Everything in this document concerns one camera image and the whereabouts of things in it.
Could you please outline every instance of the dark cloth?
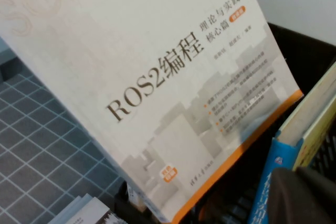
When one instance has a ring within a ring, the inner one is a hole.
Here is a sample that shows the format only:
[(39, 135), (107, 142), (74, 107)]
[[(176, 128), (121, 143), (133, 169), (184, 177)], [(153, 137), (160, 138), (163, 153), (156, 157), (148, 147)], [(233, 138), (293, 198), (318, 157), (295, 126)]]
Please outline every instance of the dark cloth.
[(336, 223), (336, 184), (309, 168), (272, 172), (269, 224)]

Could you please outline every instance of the floor tile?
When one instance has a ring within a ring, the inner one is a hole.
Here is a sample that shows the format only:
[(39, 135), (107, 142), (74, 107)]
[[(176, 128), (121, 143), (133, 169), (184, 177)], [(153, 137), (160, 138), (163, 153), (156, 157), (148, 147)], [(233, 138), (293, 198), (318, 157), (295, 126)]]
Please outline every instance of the floor tile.
[(73, 125), (62, 118), (56, 118), (48, 123), (46, 127), (56, 135), (63, 136), (73, 128)]
[(16, 222), (7, 214), (3, 213), (0, 215), (0, 223), (3, 224), (16, 224)]
[(33, 144), (31, 141), (24, 140), (12, 148), (11, 151), (23, 161), (27, 162), (40, 153), (42, 149)]
[(14, 131), (12, 128), (7, 128), (0, 133), (0, 144), (6, 148), (11, 148), (13, 145), (20, 142), (24, 137)]
[(83, 148), (83, 151), (98, 161), (104, 158), (103, 154), (100, 152), (100, 150), (97, 149), (97, 147), (92, 142), (87, 144)]
[(2, 121), (0, 121), (0, 131), (2, 131), (6, 127), (7, 127), (7, 125), (5, 123), (3, 123)]
[(45, 125), (46, 123), (49, 123), (52, 119), (54, 119), (56, 115), (49, 110), (41, 107), (34, 111), (32, 114), (30, 114), (29, 117), (34, 119), (38, 123)]
[(115, 196), (118, 191), (119, 191), (119, 188), (121, 187), (121, 185), (125, 182), (125, 180), (123, 180), (122, 177), (119, 177), (117, 180), (115, 180), (113, 182), (113, 184), (107, 189), (107, 192), (112, 195), (112, 196)]
[(107, 161), (106, 158), (104, 158), (104, 159), (102, 160), (102, 163), (105, 164), (105, 165), (107, 165), (107, 166), (110, 167), (113, 171), (116, 172), (116, 169), (111, 165), (110, 162)]
[(24, 80), (19, 84), (15, 85), (14, 88), (25, 95), (29, 95), (39, 89), (39, 86), (35, 85), (30, 81)]
[(20, 75), (22, 75), (23, 77), (29, 78), (33, 75), (33, 73), (25, 65), (23, 65), (23, 69), (20, 72)]
[(60, 139), (47, 148), (47, 151), (58, 159), (64, 161), (77, 151), (72, 145)]
[(104, 189), (111, 185), (118, 175), (106, 166), (98, 164), (86, 177)]
[(23, 112), (24, 114), (29, 114), (31, 111), (36, 110), (40, 105), (30, 98), (23, 98), (22, 100), (13, 104), (15, 108)]
[(75, 186), (70, 190), (70, 194), (74, 197), (89, 194), (92, 197), (98, 197), (102, 193), (102, 190), (95, 186), (92, 182), (83, 178), (80, 182), (75, 184)]
[(71, 198), (69, 195), (65, 194), (62, 197), (60, 197), (51, 207), (50, 211), (54, 215), (58, 215), (64, 208), (67, 207), (71, 202), (73, 201), (73, 198)]
[(43, 86), (43, 83), (36, 76), (30, 77), (29, 80), (39, 87)]
[(48, 175), (57, 166), (60, 165), (60, 161), (50, 156), (46, 152), (42, 152), (36, 158), (29, 162), (29, 164), (43, 175)]
[(62, 118), (68, 120), (70, 123), (76, 124), (78, 122), (72, 115), (70, 115), (69, 112), (65, 112), (61, 116)]
[(68, 134), (66, 134), (64, 136), (64, 139), (78, 148), (81, 148), (88, 141), (90, 141), (86, 134), (77, 127), (70, 131)]
[(8, 212), (21, 224), (31, 224), (31, 222), (43, 212), (43, 208), (27, 196), (21, 198)]
[(5, 176), (9, 176), (22, 165), (23, 163), (10, 152), (0, 156), (0, 172)]
[(0, 110), (3, 110), (7, 106), (8, 106), (8, 104), (6, 102), (4, 102), (3, 100), (0, 100)]
[(22, 76), (20, 76), (19, 74), (17, 74), (16, 76), (10, 78), (9, 80), (6, 81), (7, 84), (9, 85), (15, 85), (19, 82), (21, 82), (24, 78)]
[(6, 91), (0, 93), (0, 98), (9, 104), (20, 100), (22, 97), (24, 97), (23, 94), (20, 94), (18, 91), (12, 88), (9, 88)]
[(29, 97), (40, 104), (45, 104), (46, 102), (54, 98), (50, 92), (44, 89), (37, 90), (36, 92), (31, 94)]
[(84, 175), (97, 162), (83, 152), (78, 152), (74, 156), (72, 156), (66, 163), (67, 165), (71, 166), (73, 169)]
[(5, 123), (7, 123), (8, 125), (15, 123), (24, 116), (25, 115), (23, 115), (21, 112), (17, 111), (15, 108), (12, 107), (7, 107), (6, 109), (0, 112), (0, 119)]
[(34, 221), (33, 224), (47, 224), (49, 223), (54, 217), (48, 213), (45, 212), (41, 217), (39, 217), (36, 221)]
[(32, 119), (25, 117), (17, 123), (13, 124), (12, 127), (20, 132), (22, 135), (29, 136), (38, 128), (40, 128), (40, 125), (35, 123)]
[(45, 107), (54, 111), (56, 114), (61, 114), (65, 111), (64, 107), (56, 99), (53, 99), (45, 104)]
[(34, 189), (29, 192), (34, 199), (41, 203), (45, 208), (48, 208), (63, 194), (63, 191), (46, 179), (40, 182)]
[(0, 184), (0, 191), (0, 206), (5, 209), (23, 194), (16, 186), (6, 180)]
[(40, 176), (29, 166), (25, 165), (20, 170), (15, 172), (9, 179), (23, 191), (28, 191), (42, 180), (42, 176)]
[(48, 178), (63, 190), (68, 190), (81, 176), (66, 165), (61, 165)]
[(114, 198), (108, 194), (103, 194), (98, 198), (103, 204), (105, 204), (105, 206), (107, 206), (108, 208), (112, 208), (114, 207)]
[(38, 131), (29, 136), (29, 139), (39, 145), (41, 148), (46, 148), (58, 138), (58, 136), (45, 128), (40, 128)]
[(9, 85), (5, 82), (0, 83), (0, 93), (9, 88)]

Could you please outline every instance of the white book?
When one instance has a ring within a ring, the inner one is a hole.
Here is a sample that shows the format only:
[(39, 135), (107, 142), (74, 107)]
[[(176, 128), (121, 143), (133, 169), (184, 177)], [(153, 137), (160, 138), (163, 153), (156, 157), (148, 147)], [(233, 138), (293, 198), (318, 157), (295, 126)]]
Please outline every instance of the white book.
[(336, 94), (336, 63), (323, 75), (278, 132), (278, 141), (296, 146)]
[(52, 219), (49, 224), (64, 224), (65, 221), (70, 219), (75, 213), (73, 212), (74, 206), (80, 202), (82, 198), (77, 196), (66, 208), (64, 208), (54, 219)]
[(330, 127), (336, 118), (336, 92), (314, 123), (302, 136), (303, 144), (295, 161), (293, 170), (299, 166), (309, 166), (321, 144), (326, 139)]
[(0, 36), (161, 222), (302, 96), (257, 0), (2, 0)]
[(110, 213), (108, 216), (104, 219), (102, 224), (127, 224), (126, 221), (119, 219), (114, 214)]
[(99, 199), (92, 198), (84, 207), (82, 207), (66, 224), (97, 224), (102, 221), (109, 208)]

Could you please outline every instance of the publisher logo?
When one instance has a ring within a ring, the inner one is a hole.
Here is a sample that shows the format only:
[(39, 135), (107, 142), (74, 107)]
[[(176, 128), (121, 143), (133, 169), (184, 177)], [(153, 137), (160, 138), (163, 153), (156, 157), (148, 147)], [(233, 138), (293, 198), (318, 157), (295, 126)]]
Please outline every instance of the publisher logo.
[(176, 176), (176, 174), (177, 174), (177, 169), (175, 167), (173, 167), (172, 165), (167, 165), (160, 172), (160, 176), (167, 183), (169, 183), (170, 181), (172, 181), (172, 179)]
[(275, 163), (282, 165), (282, 157), (276, 157), (276, 159), (274, 160)]

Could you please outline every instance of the black basket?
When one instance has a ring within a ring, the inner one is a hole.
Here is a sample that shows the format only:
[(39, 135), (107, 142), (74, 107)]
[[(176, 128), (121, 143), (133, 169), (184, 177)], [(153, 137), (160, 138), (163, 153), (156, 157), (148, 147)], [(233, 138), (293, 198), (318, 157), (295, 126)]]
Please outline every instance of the black basket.
[[(335, 62), (336, 47), (272, 24), (269, 26), (300, 89), (307, 94)], [(272, 137), (297, 104), (280, 116), (260, 136), (235, 165), (199, 200), (181, 223), (202, 223), (200, 216), (204, 212), (206, 202), (213, 204), (211, 208), (213, 211), (221, 210), (220, 219), (212, 223), (246, 223)], [(319, 149), (312, 167), (325, 177), (336, 181), (335, 159), (336, 126), (334, 125)], [(114, 212), (129, 224), (154, 223), (149, 211), (141, 213), (127, 202), (127, 186), (124, 184), (115, 197)]]

